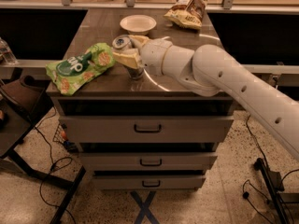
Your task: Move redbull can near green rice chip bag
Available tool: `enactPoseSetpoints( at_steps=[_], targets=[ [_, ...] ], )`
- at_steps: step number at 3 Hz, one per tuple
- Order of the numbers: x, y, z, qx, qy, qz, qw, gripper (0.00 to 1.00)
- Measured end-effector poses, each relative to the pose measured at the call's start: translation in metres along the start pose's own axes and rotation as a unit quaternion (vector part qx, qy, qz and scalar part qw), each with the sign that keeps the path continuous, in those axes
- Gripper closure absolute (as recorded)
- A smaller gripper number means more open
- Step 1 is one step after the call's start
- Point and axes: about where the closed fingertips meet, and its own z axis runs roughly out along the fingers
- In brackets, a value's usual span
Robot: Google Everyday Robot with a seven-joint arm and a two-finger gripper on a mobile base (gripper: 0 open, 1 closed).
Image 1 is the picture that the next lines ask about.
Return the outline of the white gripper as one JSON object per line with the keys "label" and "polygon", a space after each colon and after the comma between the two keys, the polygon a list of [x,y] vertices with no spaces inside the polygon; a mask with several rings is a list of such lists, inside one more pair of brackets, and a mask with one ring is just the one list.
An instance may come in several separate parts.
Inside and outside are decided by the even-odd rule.
{"label": "white gripper", "polygon": [[164,55],[173,43],[164,39],[150,40],[144,35],[129,35],[129,38],[135,49],[114,50],[115,61],[133,69],[140,68],[143,64],[150,75],[161,76]]}

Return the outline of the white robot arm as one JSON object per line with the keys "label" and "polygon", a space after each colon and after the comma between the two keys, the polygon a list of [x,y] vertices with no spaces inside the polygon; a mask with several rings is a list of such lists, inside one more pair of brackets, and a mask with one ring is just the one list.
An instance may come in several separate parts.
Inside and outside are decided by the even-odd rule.
{"label": "white robot arm", "polygon": [[115,60],[131,69],[172,77],[205,97],[226,92],[299,160],[298,102],[254,76],[224,49],[209,44],[185,49],[143,35],[120,35],[112,47]]}

